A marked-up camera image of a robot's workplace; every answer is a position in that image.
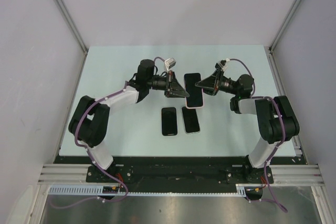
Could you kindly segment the black phone case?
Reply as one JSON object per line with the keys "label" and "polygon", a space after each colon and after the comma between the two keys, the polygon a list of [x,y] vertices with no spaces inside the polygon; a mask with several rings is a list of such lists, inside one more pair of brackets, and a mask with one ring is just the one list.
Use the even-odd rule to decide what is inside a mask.
{"label": "black phone case", "polygon": [[178,133],[177,115],[175,107],[162,108],[161,128],[163,136],[175,136]]}

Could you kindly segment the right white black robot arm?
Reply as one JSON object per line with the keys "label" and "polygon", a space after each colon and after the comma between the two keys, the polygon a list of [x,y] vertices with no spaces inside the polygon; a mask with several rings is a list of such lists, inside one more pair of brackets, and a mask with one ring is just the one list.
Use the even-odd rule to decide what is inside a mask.
{"label": "right white black robot arm", "polygon": [[252,97],[254,79],[248,74],[232,80],[224,76],[223,70],[217,69],[195,86],[212,96],[219,91],[232,94],[231,111],[257,117],[260,139],[247,156],[249,165],[242,169],[243,179],[249,183],[254,183],[261,177],[260,168],[270,164],[283,143],[299,134],[300,125],[288,98],[285,95],[274,98]]}

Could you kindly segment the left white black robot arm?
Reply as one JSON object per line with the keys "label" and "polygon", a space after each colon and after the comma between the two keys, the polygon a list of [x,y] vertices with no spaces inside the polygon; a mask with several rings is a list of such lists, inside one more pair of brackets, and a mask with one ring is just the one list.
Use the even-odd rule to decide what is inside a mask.
{"label": "left white black robot arm", "polygon": [[70,120],[68,130],[75,144],[83,147],[98,169],[98,176],[105,182],[115,178],[116,169],[111,166],[113,157],[107,151],[104,138],[109,117],[128,105],[141,102],[150,90],[161,90],[167,98],[187,98],[189,93],[178,82],[172,68],[176,60],[143,59],[137,72],[126,81],[124,87],[100,99],[83,96]]}

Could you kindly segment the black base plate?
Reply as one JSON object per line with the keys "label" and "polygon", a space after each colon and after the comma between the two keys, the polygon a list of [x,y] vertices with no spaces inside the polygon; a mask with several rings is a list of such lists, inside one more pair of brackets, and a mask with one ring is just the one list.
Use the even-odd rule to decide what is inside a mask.
{"label": "black base plate", "polygon": [[226,184],[256,184],[273,181],[276,167],[301,168],[303,157],[274,157],[267,168],[252,168],[245,157],[117,157],[105,173],[88,157],[57,156],[54,164],[88,165],[89,183],[107,183],[116,177],[126,184],[145,179],[218,180]]}

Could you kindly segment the left aluminium frame post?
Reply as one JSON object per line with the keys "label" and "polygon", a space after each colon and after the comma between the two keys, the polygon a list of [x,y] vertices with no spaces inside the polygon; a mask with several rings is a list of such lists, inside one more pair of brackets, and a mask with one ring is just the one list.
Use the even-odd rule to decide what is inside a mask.
{"label": "left aluminium frame post", "polygon": [[78,28],[73,20],[69,9],[67,8],[64,0],[53,0],[56,7],[58,8],[62,18],[64,19],[67,27],[69,28],[72,36],[75,39],[75,42],[78,44],[79,48],[81,49],[82,53],[86,56],[88,53],[88,47],[86,46]]}

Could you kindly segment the aluminium frame post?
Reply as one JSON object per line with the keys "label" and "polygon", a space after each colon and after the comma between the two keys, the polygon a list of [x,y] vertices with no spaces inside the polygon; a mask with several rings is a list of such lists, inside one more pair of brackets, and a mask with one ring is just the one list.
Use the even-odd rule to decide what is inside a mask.
{"label": "aluminium frame post", "polygon": [[280,42],[281,38],[283,37],[284,33],[286,32],[288,26],[290,25],[292,19],[294,18],[296,12],[298,11],[301,3],[303,0],[294,0],[293,3],[291,4],[280,28],[278,29],[274,39],[272,40],[270,46],[269,46],[269,51],[270,53],[273,53],[274,50],[276,49],[278,43]]}
{"label": "aluminium frame post", "polygon": [[78,44],[79,48],[81,49],[82,53],[86,56],[88,53],[88,47],[86,46],[78,28],[73,20],[69,9],[67,8],[64,0],[53,0],[56,7],[58,8],[62,18],[64,19],[67,27],[69,28],[72,36],[75,39],[75,42]]}

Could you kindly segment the right aluminium frame post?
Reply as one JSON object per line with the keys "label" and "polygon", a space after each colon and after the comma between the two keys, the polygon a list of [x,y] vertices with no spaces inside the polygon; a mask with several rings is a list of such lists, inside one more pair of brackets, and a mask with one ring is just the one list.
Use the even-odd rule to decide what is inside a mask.
{"label": "right aluminium frame post", "polygon": [[269,46],[269,51],[270,53],[273,53],[274,50],[276,49],[278,43],[280,42],[281,38],[283,37],[284,33],[286,32],[288,26],[290,25],[292,19],[294,18],[296,12],[298,11],[301,3],[303,0],[294,0],[293,3],[291,4],[280,28],[278,29],[274,39],[272,40],[270,46]]}

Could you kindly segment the aluminium front rail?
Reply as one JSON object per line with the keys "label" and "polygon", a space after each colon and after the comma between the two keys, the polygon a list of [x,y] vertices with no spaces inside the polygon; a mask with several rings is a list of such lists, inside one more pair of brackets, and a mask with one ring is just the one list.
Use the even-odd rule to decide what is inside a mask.
{"label": "aluminium front rail", "polygon": [[39,184],[80,185],[86,183],[89,164],[45,164]]}

